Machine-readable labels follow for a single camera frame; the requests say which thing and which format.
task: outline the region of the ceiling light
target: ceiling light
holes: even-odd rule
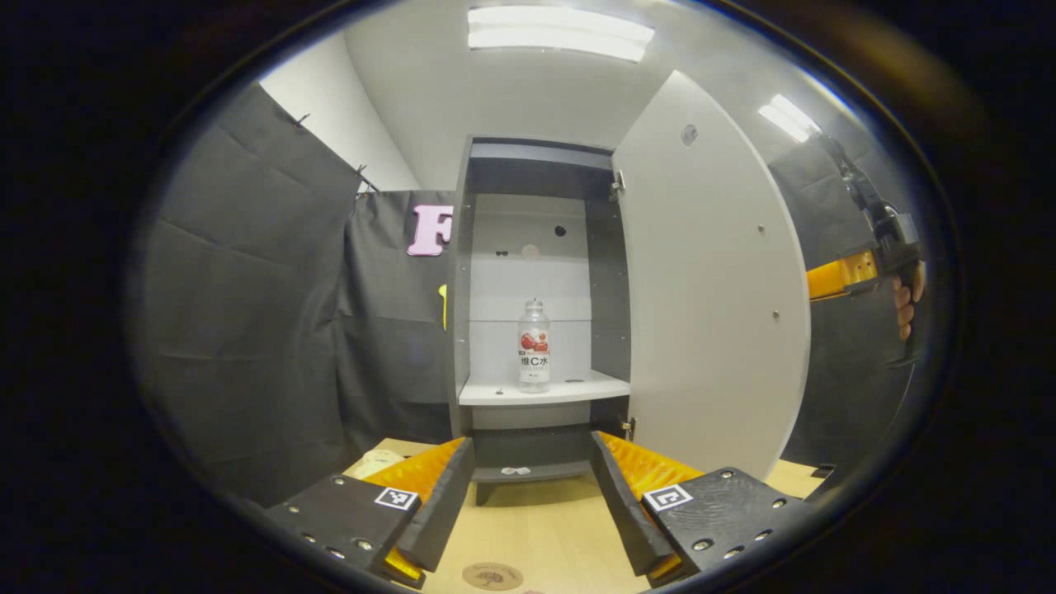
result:
[[[639,61],[654,31],[563,6],[489,6],[469,12],[469,47],[557,48]]]
[[[770,99],[770,104],[759,108],[759,115],[785,130],[797,143],[806,141],[814,132],[822,131],[813,119],[788,100],[785,95],[774,95],[774,98]]]

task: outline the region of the cabinet door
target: cabinet door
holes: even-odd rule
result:
[[[705,472],[765,478],[798,413],[810,353],[785,202],[736,124],[679,72],[612,164],[626,184],[635,442]]]

